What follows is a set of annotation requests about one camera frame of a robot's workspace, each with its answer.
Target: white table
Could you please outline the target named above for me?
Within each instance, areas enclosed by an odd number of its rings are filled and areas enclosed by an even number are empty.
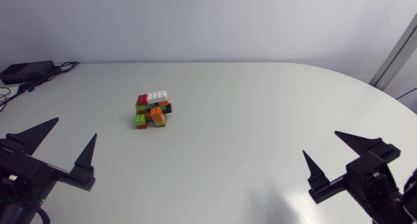
[[[165,89],[165,128],[136,130],[139,94]],[[289,63],[82,64],[0,113],[0,136],[60,121],[34,157],[71,170],[95,132],[91,192],[58,183],[53,223],[371,223],[345,191],[316,205],[302,149],[329,179],[358,156],[333,133],[401,150],[401,188],[416,168],[417,116],[342,74]],[[33,223],[41,223],[36,216]]]

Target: lego structure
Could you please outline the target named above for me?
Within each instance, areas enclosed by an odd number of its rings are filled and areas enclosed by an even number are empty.
[[[171,112],[172,107],[166,91],[141,94],[136,102],[135,125],[138,129],[145,129],[152,121],[156,127],[164,127],[165,115]]]

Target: orange lego brick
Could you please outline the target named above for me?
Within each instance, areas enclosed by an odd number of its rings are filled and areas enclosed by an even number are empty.
[[[169,104],[169,97],[167,98],[166,101],[159,102],[158,104],[159,104],[159,106],[166,106],[166,105],[168,105]]]
[[[153,107],[151,108],[151,117],[154,122],[163,121],[163,113],[160,107]]]

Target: white lego brick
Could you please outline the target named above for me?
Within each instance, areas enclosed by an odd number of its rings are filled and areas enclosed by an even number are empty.
[[[168,100],[168,94],[166,91],[156,91],[149,93],[147,97],[148,104],[155,104]]]

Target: white wall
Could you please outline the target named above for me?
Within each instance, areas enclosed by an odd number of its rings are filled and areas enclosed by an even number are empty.
[[[0,68],[287,61],[368,82],[416,12],[416,0],[0,0]]]

